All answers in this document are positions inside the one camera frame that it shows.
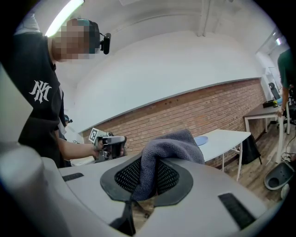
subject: black t-shirt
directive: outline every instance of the black t-shirt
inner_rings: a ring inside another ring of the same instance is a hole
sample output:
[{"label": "black t-shirt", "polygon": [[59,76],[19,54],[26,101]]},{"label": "black t-shirt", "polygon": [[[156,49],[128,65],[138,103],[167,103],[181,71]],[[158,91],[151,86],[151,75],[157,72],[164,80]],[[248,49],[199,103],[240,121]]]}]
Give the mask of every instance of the black t-shirt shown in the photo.
[{"label": "black t-shirt", "polygon": [[64,167],[64,160],[55,130],[60,118],[64,123],[63,95],[47,43],[47,37],[41,33],[15,35],[13,53],[3,65],[15,86],[33,107],[19,143],[34,148],[40,156],[53,159],[60,168]]}]

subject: white ceiling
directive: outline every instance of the white ceiling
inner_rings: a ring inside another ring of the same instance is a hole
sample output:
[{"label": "white ceiling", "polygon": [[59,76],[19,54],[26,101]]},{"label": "white ceiling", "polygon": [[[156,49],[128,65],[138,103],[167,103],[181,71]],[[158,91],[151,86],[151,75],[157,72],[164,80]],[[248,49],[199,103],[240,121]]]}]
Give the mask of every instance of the white ceiling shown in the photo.
[{"label": "white ceiling", "polygon": [[[42,32],[69,0],[43,0],[35,8]],[[60,80],[75,87],[98,63],[119,49],[148,37],[174,31],[205,32],[234,37],[255,53],[274,30],[275,25],[250,0],[85,0],[74,16],[90,19],[104,34],[110,32],[111,52],[93,59],[59,63]]]}]

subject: gray towel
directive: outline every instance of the gray towel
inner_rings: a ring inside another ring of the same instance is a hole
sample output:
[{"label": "gray towel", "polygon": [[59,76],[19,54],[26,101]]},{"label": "gray towel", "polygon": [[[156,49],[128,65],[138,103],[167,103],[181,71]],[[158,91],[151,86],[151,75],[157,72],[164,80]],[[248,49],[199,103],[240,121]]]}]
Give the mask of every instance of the gray towel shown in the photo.
[{"label": "gray towel", "polygon": [[134,200],[146,200],[155,194],[154,174],[159,158],[180,158],[204,164],[204,156],[188,129],[157,137],[143,149],[140,184],[132,194]]}]

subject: brick wall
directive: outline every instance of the brick wall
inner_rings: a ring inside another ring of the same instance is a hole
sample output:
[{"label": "brick wall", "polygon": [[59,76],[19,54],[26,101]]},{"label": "brick wall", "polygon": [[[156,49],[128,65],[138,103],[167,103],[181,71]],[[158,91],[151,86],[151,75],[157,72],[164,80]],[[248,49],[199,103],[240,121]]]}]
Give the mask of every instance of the brick wall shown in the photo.
[{"label": "brick wall", "polygon": [[[126,152],[138,153],[152,138],[183,128],[189,129],[194,137],[218,128],[245,131],[243,115],[264,101],[260,80],[244,80],[162,100],[95,128],[126,136]],[[263,130],[262,119],[250,120],[250,131],[255,139]],[[89,142],[90,131],[83,132],[85,143]],[[233,156],[233,152],[225,154],[225,161]],[[221,159],[214,159],[207,164],[219,166]]]}]

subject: fluorescent light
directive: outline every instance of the fluorescent light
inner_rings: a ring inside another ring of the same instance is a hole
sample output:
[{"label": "fluorescent light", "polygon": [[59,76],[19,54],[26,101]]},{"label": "fluorescent light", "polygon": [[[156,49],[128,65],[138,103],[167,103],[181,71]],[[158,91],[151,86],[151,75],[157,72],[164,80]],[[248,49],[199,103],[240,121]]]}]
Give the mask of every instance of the fluorescent light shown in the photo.
[{"label": "fluorescent light", "polygon": [[282,43],[280,38],[277,38],[276,42],[277,42],[278,45],[281,45],[281,43]]},{"label": "fluorescent light", "polygon": [[56,16],[45,35],[48,37],[54,35],[72,12],[74,12],[83,2],[84,0],[70,0]]}]

